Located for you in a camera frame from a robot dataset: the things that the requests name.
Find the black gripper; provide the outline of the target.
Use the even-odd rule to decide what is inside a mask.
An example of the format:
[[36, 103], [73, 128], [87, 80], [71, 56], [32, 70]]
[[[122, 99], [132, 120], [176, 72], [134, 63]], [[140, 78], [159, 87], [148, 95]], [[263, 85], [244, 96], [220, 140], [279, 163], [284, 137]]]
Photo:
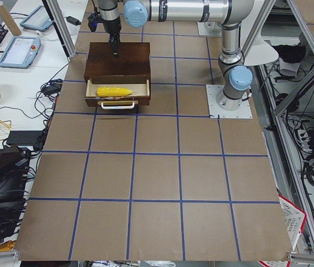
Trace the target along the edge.
[[121, 19], [116, 18], [112, 21], [102, 20], [104, 30], [109, 34], [109, 46], [111, 48], [112, 54], [115, 57], [119, 56], [119, 44], [120, 44], [120, 31]]

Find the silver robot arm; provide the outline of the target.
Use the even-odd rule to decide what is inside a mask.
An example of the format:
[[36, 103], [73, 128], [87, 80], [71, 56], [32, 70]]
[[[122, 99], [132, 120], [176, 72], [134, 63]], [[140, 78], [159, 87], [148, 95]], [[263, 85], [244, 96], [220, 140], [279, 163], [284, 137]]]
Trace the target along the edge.
[[251, 91], [252, 72], [244, 65], [246, 51], [241, 46], [242, 22], [253, 10], [254, 1], [124, 1], [123, 15], [135, 28], [148, 21], [164, 23], [196, 22], [200, 36], [219, 31], [222, 47], [218, 64], [225, 85], [216, 104], [225, 111], [237, 110]]

